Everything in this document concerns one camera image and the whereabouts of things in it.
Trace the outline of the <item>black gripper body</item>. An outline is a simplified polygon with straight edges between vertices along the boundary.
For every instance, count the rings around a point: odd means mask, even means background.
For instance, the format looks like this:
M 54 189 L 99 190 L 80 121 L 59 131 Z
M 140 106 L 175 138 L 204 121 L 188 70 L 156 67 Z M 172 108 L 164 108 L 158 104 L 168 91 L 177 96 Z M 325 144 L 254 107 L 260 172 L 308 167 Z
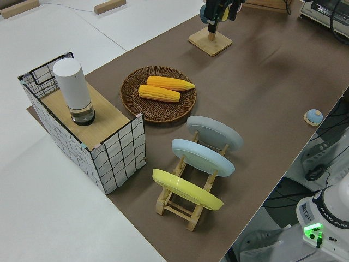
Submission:
M 231 1 L 205 1 L 204 17 L 209 21 L 226 21 Z

